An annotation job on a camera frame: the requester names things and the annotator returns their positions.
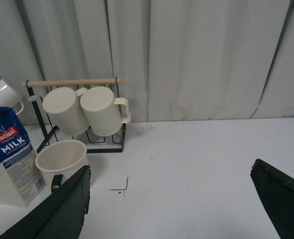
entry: mug rack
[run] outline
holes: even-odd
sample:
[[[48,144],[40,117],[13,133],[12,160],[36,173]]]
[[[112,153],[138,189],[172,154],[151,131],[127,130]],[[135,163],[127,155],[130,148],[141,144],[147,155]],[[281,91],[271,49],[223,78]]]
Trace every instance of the mug rack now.
[[[122,83],[121,78],[111,78],[111,79],[91,79],[91,80],[64,80],[64,81],[26,81],[22,82],[22,86],[27,88],[29,94],[29,101],[32,102],[38,123],[41,127],[44,140],[37,148],[37,153],[39,153],[44,147],[50,144],[50,139],[52,136],[55,137],[55,140],[58,142],[58,132],[59,127],[57,125],[53,125],[50,117],[46,114],[50,128],[48,131],[48,127],[46,127],[40,107],[38,106],[39,100],[43,102],[41,96],[37,96],[34,93],[33,87],[46,87],[47,91],[52,91],[53,87],[58,88],[61,86],[76,86],[77,89],[79,86],[90,87],[91,85],[104,85],[105,87],[109,86],[109,88],[116,93],[116,97],[120,97],[119,94],[119,86],[118,84]],[[87,153],[121,153],[124,149],[125,143],[125,135],[126,135],[126,124],[122,124],[121,129],[116,133],[108,137],[99,137],[94,135],[92,131],[89,129],[86,130],[85,133],[80,135],[80,141],[85,141],[84,143],[87,145]]]

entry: white tabletop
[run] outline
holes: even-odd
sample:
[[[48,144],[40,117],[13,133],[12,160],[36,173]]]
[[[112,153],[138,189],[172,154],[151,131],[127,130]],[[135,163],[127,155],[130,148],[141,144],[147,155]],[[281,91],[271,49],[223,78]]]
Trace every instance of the white tabletop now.
[[[80,239],[279,239],[250,178],[257,158],[294,178],[294,119],[129,123],[123,153],[89,154]],[[0,205],[0,235],[49,194]]]

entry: curtain fold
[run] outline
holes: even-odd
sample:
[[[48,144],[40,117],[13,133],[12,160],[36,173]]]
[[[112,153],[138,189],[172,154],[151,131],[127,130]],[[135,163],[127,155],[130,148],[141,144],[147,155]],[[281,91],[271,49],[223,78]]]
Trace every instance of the curtain fold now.
[[[153,1],[149,120],[249,119],[288,5],[288,0]]]
[[[27,97],[26,80],[121,77],[133,121],[294,117],[294,12],[259,103],[289,3],[0,0],[0,78]]]
[[[112,66],[133,121],[148,120],[149,0],[107,0]]]
[[[37,123],[28,93],[21,86],[27,80],[41,81],[42,77],[33,50],[14,1],[0,1],[0,77],[15,91],[24,95],[24,111],[20,114],[23,123]],[[44,95],[38,88],[36,94]]]
[[[294,11],[265,93],[252,118],[294,116]]]

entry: wooden dowel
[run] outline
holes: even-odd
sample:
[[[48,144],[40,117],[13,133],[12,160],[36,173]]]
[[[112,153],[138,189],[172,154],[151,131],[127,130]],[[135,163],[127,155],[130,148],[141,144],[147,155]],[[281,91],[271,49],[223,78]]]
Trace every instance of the wooden dowel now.
[[[122,83],[122,78],[117,78],[117,83]],[[91,80],[64,80],[64,81],[28,81],[27,87],[46,87],[46,86],[77,86],[77,85],[98,85],[98,84],[116,84],[115,78],[110,79],[91,79]]]

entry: white mug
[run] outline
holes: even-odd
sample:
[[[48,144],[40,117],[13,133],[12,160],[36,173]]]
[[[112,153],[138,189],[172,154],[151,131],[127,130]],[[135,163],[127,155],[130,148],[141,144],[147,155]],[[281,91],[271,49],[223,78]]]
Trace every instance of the white mug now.
[[[79,96],[86,91],[86,88],[74,91],[60,87],[48,93],[43,101],[43,109],[66,135],[77,136],[89,128],[79,100]]]
[[[127,117],[121,117],[119,106],[125,105]],[[98,136],[110,136],[120,130],[123,123],[131,121],[128,100],[115,98],[111,89],[94,87],[81,98],[81,106],[92,131]]]
[[[17,103],[21,103],[21,109],[16,113],[21,113],[24,109],[21,96],[13,90],[4,80],[0,80],[0,106],[13,108]]]
[[[51,144],[36,156],[35,164],[51,190],[55,175],[63,175],[64,183],[81,167],[89,165],[86,145],[73,139]]]

